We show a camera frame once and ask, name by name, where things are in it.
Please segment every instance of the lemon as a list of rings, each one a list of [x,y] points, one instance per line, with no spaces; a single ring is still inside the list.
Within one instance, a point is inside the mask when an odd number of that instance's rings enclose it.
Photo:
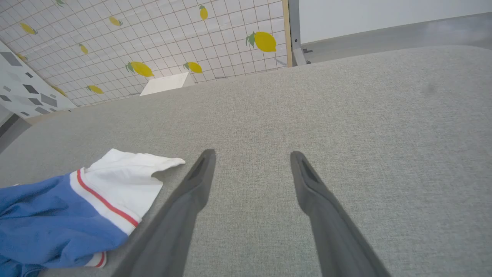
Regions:
[[[103,94],[102,90],[100,88],[96,87],[96,86],[87,86],[86,89],[88,89],[90,91],[93,91],[93,92],[95,92],[97,94]]]
[[[80,50],[82,50],[82,52],[87,55],[88,53],[87,48],[83,46],[81,43],[79,43],[79,46],[80,46]]]
[[[254,46],[255,41],[256,41],[256,46],[258,46],[258,49],[260,49],[263,52],[276,51],[277,42],[275,42],[275,38],[269,33],[253,32],[251,35],[246,37],[246,45],[249,42],[251,46]]]
[[[116,26],[121,26],[123,24],[123,22],[121,20],[118,20],[114,17],[110,17],[109,21],[111,21],[111,23],[113,23],[113,25],[116,25]]]
[[[55,89],[56,91],[58,91],[59,93],[61,93],[61,95],[63,95],[63,96],[65,96],[65,97],[67,97],[67,96],[66,96],[66,93],[65,93],[63,90],[61,90],[59,87],[55,87],[55,86],[51,86],[51,87],[52,87],[52,88],[54,88],[54,89]]]
[[[24,62],[28,60],[26,57],[22,56],[21,54],[17,54],[17,57],[19,57],[19,59],[23,60]]]
[[[197,63],[186,63],[183,65],[184,68],[189,69],[195,73],[203,73],[202,67]]]
[[[126,66],[126,71],[128,72],[137,72],[138,74],[144,76],[144,77],[151,77],[153,76],[154,74],[152,73],[152,70],[146,66],[145,64],[143,63],[139,63],[139,62],[131,62],[131,63],[128,63]]]
[[[22,29],[26,31],[26,33],[31,34],[31,35],[37,35],[37,31],[31,28],[31,26],[21,23]]]
[[[202,20],[207,19],[207,17],[209,16],[209,12],[207,12],[207,8],[204,7],[202,4],[198,5],[198,8],[200,9],[200,17],[202,18]]]

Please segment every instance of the wooden frame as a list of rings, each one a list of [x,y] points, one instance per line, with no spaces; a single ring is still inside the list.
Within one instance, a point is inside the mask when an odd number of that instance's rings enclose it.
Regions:
[[[282,0],[283,23],[285,29],[285,49],[287,50],[287,67],[292,67],[292,43],[290,41],[290,21],[288,0]]]

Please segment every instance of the lemon wallpaper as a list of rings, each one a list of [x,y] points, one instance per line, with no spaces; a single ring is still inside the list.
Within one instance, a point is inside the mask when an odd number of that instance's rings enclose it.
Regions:
[[[281,0],[0,0],[0,39],[78,106],[149,79],[220,81],[287,66]]]

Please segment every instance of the gray fabric surface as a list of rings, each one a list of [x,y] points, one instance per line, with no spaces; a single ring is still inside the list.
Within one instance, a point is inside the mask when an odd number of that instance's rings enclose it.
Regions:
[[[109,276],[195,159],[215,148],[186,276],[319,276],[289,166],[303,152],[393,276],[492,274],[492,51],[407,49],[75,109],[0,154],[1,185],[88,166],[111,147],[180,157]]]

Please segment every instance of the gray square pattern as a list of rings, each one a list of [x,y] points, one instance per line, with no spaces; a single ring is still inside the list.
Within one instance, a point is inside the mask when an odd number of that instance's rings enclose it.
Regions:
[[[36,104],[36,105],[39,105],[39,106],[43,106],[43,103],[41,103],[38,99],[36,98],[29,98],[29,100],[31,100],[32,103]]]
[[[39,112],[40,114],[48,114],[50,112],[48,112],[47,110],[41,108],[41,107],[37,107],[34,109],[35,111]]]
[[[19,60],[17,59],[16,56],[14,56],[14,54],[12,54],[10,52],[0,52],[0,54],[8,61],[8,63],[11,66],[15,66],[15,67],[21,67],[22,66],[22,64],[19,63]]]
[[[5,95],[0,95],[0,98],[4,101],[8,101],[8,102],[12,102],[12,100],[9,99],[9,97],[5,96]]]
[[[28,91],[29,93],[32,93],[32,94],[39,94],[39,92],[31,85],[23,85]]]
[[[57,101],[41,93],[41,102],[51,105],[53,107],[58,107]]]

